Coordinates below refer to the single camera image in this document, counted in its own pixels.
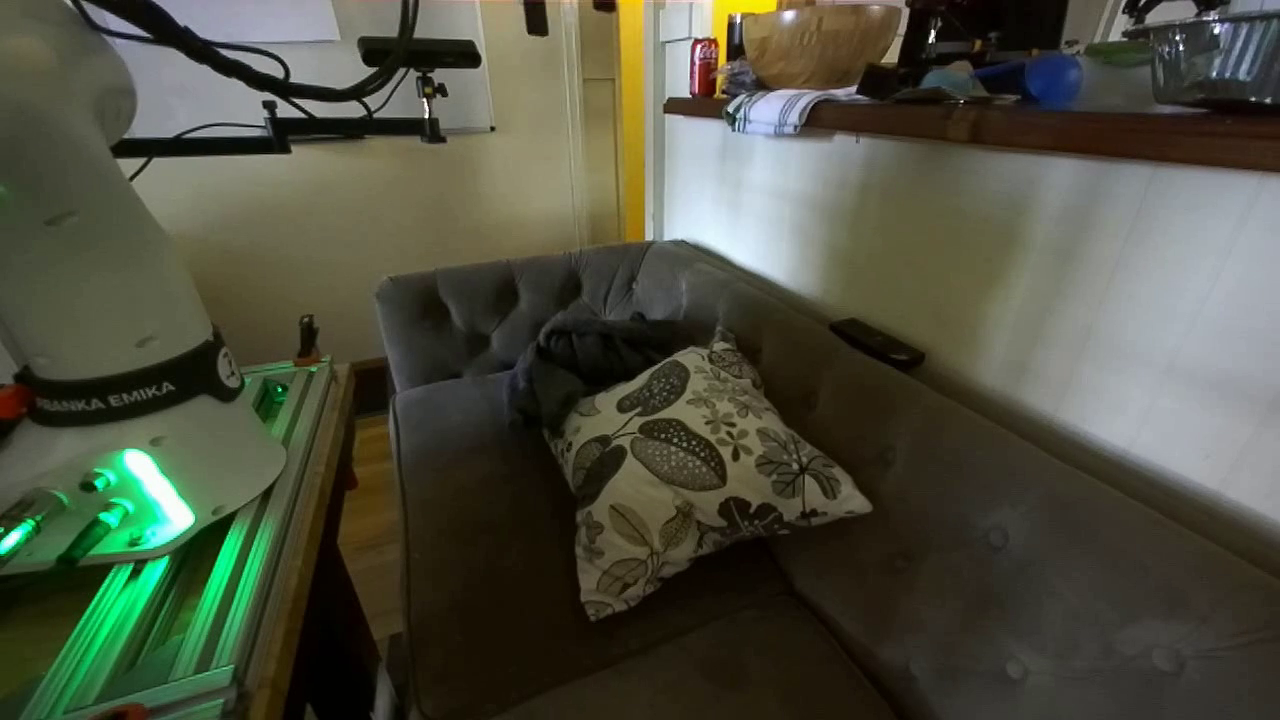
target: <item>shelf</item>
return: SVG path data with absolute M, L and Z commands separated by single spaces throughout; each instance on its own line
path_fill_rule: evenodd
M 725 101 L 667 101 L 663 112 L 719 119 Z M 1274 114 L 816 102 L 802 129 L 1280 170 Z

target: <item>couch armrest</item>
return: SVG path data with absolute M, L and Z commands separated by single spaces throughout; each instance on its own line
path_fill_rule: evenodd
M 645 251 L 646 243 L 616 243 L 385 280 L 374 321 L 395 393 L 503 370 L 551 315 L 574 303 L 632 315 Z

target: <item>floor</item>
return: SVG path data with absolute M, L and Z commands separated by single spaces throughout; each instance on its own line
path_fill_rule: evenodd
M 388 414 L 357 414 L 357 488 L 343 498 L 341 551 L 357 579 L 374 642 L 405 633 L 399 497 Z

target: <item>throw pillow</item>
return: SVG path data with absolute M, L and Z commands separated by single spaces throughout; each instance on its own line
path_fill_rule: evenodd
M 853 474 L 778 418 L 725 336 L 581 401 L 549 442 L 574 497 L 593 619 L 736 540 L 871 511 Z

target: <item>gray velvet couch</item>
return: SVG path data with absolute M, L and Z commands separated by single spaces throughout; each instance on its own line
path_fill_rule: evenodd
M 876 511 L 574 604 L 573 498 L 503 370 L 563 307 L 727 324 Z M 1280 579 L 846 344 L 692 243 L 395 275 L 374 296 L 419 717 L 1274 720 Z

